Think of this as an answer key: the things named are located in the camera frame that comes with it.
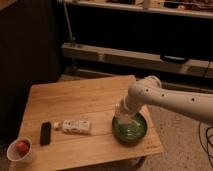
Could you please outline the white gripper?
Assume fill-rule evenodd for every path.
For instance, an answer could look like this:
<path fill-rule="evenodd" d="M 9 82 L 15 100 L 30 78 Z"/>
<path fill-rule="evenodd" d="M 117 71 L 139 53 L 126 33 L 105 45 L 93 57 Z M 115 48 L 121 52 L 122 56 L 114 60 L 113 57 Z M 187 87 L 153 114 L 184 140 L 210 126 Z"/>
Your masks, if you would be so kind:
<path fill-rule="evenodd" d="M 129 108 L 125 103 L 115 105 L 115 118 L 117 122 L 122 124 L 131 124 L 133 117 L 139 112 L 139 108 Z"/>

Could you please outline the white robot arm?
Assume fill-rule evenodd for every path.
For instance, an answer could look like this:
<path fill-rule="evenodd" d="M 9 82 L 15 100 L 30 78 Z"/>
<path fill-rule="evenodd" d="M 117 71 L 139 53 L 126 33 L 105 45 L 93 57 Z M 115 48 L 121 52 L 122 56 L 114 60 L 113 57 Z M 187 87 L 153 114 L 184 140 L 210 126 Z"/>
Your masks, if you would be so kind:
<path fill-rule="evenodd" d="M 148 76 L 132 83 L 115 106 L 119 124 L 129 124 L 144 105 L 155 105 L 213 126 L 213 94 L 163 89 L 161 81 Z"/>

